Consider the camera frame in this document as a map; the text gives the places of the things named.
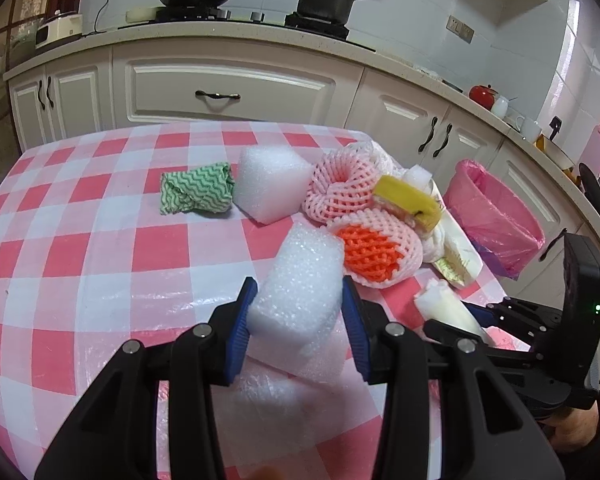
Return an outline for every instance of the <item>white tile wall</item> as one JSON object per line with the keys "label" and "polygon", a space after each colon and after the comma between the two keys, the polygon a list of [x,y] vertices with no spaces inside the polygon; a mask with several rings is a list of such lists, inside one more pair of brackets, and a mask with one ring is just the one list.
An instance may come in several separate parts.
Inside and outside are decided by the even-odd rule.
{"label": "white tile wall", "polygon": [[[81,0],[86,30],[105,0]],[[282,22],[298,0],[230,0],[236,17],[263,10]],[[159,0],[110,0],[98,29],[125,25],[133,7]],[[446,30],[452,14],[475,29],[471,44]],[[575,159],[600,120],[600,10],[593,0],[364,0],[354,4],[350,39],[426,66],[468,91],[491,84],[512,102],[512,114],[547,126],[564,122],[559,142]]]}
{"label": "white tile wall", "polygon": [[[93,28],[105,0],[81,0],[86,30]],[[298,0],[230,0],[226,8],[246,17],[263,10],[267,20],[282,22]],[[348,27],[351,39],[435,70],[462,88],[479,82],[504,0],[365,0],[354,4]],[[98,30],[125,25],[132,7],[158,6],[158,0],[110,0]],[[475,29],[471,44],[446,30],[453,14]]]}
{"label": "white tile wall", "polygon": [[567,18],[552,81],[563,90],[548,93],[539,121],[548,124],[554,114],[563,120],[555,141],[577,162],[600,123],[600,9],[593,0],[552,1]]}
{"label": "white tile wall", "polygon": [[485,82],[508,97],[511,115],[562,119],[555,141],[580,158],[600,122],[600,9],[593,0],[506,0]]}

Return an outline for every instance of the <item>pink plastic bag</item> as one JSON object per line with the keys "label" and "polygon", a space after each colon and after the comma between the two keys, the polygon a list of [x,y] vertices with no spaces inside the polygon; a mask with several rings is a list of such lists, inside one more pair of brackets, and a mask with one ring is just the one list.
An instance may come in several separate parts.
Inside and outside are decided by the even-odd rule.
{"label": "pink plastic bag", "polygon": [[494,274],[516,280],[544,245],[522,200],[474,160],[456,164],[444,200]]}

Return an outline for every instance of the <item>yellow sponge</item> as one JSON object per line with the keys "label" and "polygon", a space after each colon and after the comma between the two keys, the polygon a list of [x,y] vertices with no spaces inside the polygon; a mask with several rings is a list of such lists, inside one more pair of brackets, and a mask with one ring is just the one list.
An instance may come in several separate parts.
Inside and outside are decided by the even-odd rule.
{"label": "yellow sponge", "polygon": [[435,199],[390,175],[383,175],[374,188],[374,197],[411,215],[426,231],[440,221],[442,209]]}

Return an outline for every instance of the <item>black cabinet handle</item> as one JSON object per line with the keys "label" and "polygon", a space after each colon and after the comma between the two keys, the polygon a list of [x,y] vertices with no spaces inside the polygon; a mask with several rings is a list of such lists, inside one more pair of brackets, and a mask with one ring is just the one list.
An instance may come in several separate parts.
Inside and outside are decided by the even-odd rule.
{"label": "black cabinet handle", "polygon": [[49,88],[51,87],[51,76],[49,76],[48,81],[46,82],[46,98],[49,101],[49,106],[51,106],[51,109],[54,109],[54,102],[51,99],[51,96],[49,95]]}
{"label": "black cabinet handle", "polygon": [[40,102],[40,106],[42,106],[42,111],[46,110],[45,104],[40,99],[40,91],[42,90],[42,79],[38,82],[38,101]]}
{"label": "black cabinet handle", "polygon": [[240,100],[240,94],[209,94],[207,92],[203,92],[202,90],[196,90],[196,97],[211,97],[212,99],[234,99],[236,101]]}
{"label": "black cabinet handle", "polygon": [[445,142],[443,142],[443,143],[442,143],[442,146],[440,146],[440,147],[439,147],[439,148],[438,148],[438,149],[437,149],[435,152],[433,152],[433,158],[436,158],[436,157],[437,157],[437,156],[440,154],[440,152],[441,152],[442,150],[444,150],[444,149],[446,148],[446,146],[448,145],[448,143],[449,143],[449,134],[451,133],[451,129],[452,129],[453,127],[454,127],[454,126],[453,126],[453,124],[451,124],[451,123],[449,123],[449,124],[446,126],[446,137],[445,137]]}
{"label": "black cabinet handle", "polygon": [[557,237],[555,237],[553,240],[551,240],[549,242],[549,245],[547,245],[546,249],[544,250],[544,253],[542,253],[542,255],[538,258],[539,262],[544,262],[547,254],[549,253],[549,251],[551,250],[551,248],[555,245],[555,243],[562,238],[567,232],[567,228],[564,228],[562,231],[560,231],[560,234],[557,235]]}
{"label": "black cabinet handle", "polygon": [[431,142],[431,139],[433,139],[433,129],[436,127],[436,124],[438,124],[438,118],[433,117],[433,119],[431,120],[431,131],[429,133],[429,137],[427,137],[427,140],[425,140],[420,145],[420,147],[418,148],[418,153],[422,153],[424,151],[424,149],[427,147],[427,144],[429,144]]}

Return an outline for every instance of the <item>red kettle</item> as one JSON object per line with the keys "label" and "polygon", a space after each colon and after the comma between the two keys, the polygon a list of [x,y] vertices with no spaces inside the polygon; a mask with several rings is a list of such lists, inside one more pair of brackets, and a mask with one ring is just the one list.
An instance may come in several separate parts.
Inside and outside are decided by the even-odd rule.
{"label": "red kettle", "polygon": [[491,88],[491,85],[476,85],[469,90],[469,99],[487,108],[487,110],[491,110],[491,107],[493,107],[493,104],[496,102],[496,95],[498,93]]}

